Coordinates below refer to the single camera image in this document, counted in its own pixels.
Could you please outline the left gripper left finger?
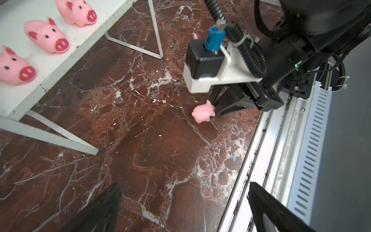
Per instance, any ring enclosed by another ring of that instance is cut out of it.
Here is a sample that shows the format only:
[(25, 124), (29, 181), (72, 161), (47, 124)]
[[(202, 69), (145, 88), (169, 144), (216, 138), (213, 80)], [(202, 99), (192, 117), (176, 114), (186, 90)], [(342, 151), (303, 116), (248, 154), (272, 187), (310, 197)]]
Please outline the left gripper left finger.
[(121, 209), (122, 190), (113, 183), (94, 201), (84, 207), (59, 232), (114, 232)]

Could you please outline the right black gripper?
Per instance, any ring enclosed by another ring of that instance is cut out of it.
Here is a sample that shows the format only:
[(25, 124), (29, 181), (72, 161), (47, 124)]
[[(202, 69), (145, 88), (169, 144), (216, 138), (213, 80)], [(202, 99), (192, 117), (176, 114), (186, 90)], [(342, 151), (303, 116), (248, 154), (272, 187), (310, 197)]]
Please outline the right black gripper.
[(258, 82), (212, 86), (210, 103), (215, 106), (215, 118), (227, 114), (257, 108), (262, 112), (279, 109), (283, 100), (272, 87), (265, 87)]

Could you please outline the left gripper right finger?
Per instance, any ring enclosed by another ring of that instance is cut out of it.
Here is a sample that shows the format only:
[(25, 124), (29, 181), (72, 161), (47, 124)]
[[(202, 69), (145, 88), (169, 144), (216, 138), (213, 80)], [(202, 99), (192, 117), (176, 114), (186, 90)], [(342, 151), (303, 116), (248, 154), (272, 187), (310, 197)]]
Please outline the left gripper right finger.
[(258, 232), (313, 231), (256, 182), (250, 183), (247, 199)]

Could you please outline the pink pig toy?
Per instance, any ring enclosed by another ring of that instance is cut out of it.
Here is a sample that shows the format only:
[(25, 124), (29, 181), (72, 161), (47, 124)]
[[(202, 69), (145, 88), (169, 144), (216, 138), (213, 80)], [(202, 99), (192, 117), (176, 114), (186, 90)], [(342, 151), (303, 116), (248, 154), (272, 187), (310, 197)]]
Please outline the pink pig toy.
[(32, 20), (25, 22), (24, 32), (33, 43), (47, 53), (65, 53), (70, 48), (67, 37), (50, 17), (47, 17), (46, 21)]
[(96, 12), (86, 1), (56, 0), (55, 4), (61, 16), (71, 25), (84, 27), (97, 22)]
[(1, 52), (1, 82), (12, 86), (33, 81), (36, 70), (25, 59), (19, 57), (11, 48), (2, 46)]
[(206, 104), (196, 106), (192, 111), (194, 120), (200, 124), (202, 122), (209, 122), (212, 117), (215, 117), (215, 106), (209, 100)]

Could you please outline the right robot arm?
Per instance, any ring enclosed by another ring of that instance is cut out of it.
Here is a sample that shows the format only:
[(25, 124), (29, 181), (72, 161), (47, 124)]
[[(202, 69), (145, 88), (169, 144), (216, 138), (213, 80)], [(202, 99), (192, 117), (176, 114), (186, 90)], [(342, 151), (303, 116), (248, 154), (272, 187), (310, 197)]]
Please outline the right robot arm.
[(206, 1), (213, 19), (225, 27), (226, 36), (258, 83), (222, 84), (213, 88), (210, 102), (215, 115), (257, 108), (262, 112), (283, 106), (273, 86), (293, 72), (312, 74), (331, 55), (345, 55), (350, 36), (371, 22), (370, 1), (281, 1), (283, 17), (268, 29), (254, 2), (254, 19), (263, 37), (253, 42), (236, 22), (225, 18), (216, 1)]

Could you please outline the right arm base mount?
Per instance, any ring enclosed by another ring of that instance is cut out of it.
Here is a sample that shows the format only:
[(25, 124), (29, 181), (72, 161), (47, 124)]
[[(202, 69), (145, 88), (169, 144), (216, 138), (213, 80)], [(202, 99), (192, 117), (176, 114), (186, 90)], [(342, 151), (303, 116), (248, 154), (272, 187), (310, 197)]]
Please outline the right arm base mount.
[(316, 74), (304, 74), (304, 71), (293, 71), (278, 83), (278, 90), (290, 96), (307, 100), (312, 91)]

